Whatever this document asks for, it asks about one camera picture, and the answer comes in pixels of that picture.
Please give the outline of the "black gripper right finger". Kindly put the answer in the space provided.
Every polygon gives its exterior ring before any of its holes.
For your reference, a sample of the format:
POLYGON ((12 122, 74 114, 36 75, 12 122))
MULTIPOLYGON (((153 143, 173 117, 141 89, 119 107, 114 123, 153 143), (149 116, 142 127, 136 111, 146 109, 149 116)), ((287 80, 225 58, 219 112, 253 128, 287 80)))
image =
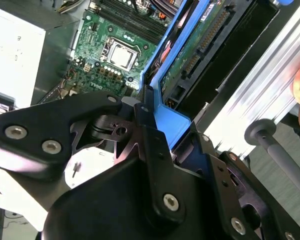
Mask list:
POLYGON ((219 157, 212 142, 195 131, 195 170, 203 172, 216 209, 208 220, 220 240, 300 240, 300 226, 230 151, 219 157))

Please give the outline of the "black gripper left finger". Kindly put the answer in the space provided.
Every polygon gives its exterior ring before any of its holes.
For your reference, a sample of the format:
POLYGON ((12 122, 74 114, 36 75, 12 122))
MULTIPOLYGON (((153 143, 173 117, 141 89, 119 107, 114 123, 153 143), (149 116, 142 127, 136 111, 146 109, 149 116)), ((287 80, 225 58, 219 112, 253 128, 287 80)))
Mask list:
POLYGON ((141 95, 129 105, 107 91, 91 92, 0 114, 0 168, 51 181, 79 151, 113 141, 114 166, 143 162, 149 213, 166 224, 182 223, 185 207, 155 121, 152 87, 144 86, 141 95))

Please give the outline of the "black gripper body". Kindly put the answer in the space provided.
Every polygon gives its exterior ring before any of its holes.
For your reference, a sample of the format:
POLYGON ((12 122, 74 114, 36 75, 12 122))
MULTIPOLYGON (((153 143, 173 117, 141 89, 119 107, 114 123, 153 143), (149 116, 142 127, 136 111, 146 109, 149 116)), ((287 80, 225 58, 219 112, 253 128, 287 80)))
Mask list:
POLYGON ((130 159, 64 193, 51 207, 44 240, 228 240, 212 190, 204 179, 175 167, 185 220, 172 225, 149 212, 144 163, 130 159))

